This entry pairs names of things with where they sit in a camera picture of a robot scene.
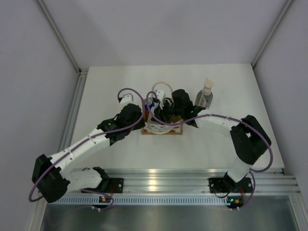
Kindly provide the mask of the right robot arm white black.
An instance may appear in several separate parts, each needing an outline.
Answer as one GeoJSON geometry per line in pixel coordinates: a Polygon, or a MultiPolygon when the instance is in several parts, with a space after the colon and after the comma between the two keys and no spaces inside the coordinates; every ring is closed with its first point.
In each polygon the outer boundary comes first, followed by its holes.
{"type": "Polygon", "coordinates": [[[236,119],[212,114],[208,110],[205,95],[198,94],[193,103],[183,89],[172,92],[171,98],[159,99],[156,93],[153,101],[159,105],[151,110],[151,115],[161,124],[169,126],[172,117],[179,117],[180,124],[208,129],[231,138],[236,158],[220,183],[226,192],[234,192],[241,186],[242,180],[253,171],[253,165],[266,151],[269,152],[270,161],[263,170],[271,167],[271,140],[254,116],[247,115],[245,118],[236,119]]]}

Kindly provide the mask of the burlap watermelon canvas bag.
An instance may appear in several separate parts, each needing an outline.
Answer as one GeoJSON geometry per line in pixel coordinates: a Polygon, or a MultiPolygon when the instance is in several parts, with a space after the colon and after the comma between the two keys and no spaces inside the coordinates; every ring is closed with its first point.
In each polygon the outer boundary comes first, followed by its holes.
{"type": "MultiPolygon", "coordinates": [[[[159,84],[163,84],[166,85],[167,87],[169,87],[170,92],[173,92],[173,88],[166,82],[163,81],[159,81],[156,82],[153,86],[152,86],[152,91],[155,91],[155,87],[159,84]]],[[[165,97],[164,100],[171,100],[173,101],[171,98],[167,98],[165,97]]],[[[148,120],[145,120],[145,127],[141,129],[141,134],[142,135],[181,135],[183,133],[183,125],[180,126],[166,126],[163,124],[158,123],[156,120],[152,120],[152,115],[150,114],[148,117],[148,120]]]]}

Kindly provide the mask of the grey pump bottle beige cap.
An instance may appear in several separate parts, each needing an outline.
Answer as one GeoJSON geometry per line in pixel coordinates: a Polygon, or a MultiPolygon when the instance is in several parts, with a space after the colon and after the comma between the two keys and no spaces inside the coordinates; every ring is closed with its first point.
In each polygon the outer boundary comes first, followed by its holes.
{"type": "Polygon", "coordinates": [[[204,81],[204,86],[201,91],[198,92],[196,99],[195,99],[195,105],[203,107],[205,109],[209,108],[212,100],[213,100],[213,93],[212,88],[214,86],[214,82],[210,80],[209,78],[206,78],[204,81]]]}

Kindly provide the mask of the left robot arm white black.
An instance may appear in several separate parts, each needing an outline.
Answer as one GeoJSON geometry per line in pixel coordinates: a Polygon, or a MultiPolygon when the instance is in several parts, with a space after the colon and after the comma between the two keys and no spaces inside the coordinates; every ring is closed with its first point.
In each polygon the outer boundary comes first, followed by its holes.
{"type": "Polygon", "coordinates": [[[35,161],[32,175],[34,187],[48,203],[59,200],[71,191],[108,192],[110,178],[104,169],[77,170],[77,165],[124,139],[132,131],[143,128],[143,117],[144,109],[129,103],[114,118],[104,120],[72,146],[49,157],[40,155],[35,161]]]}

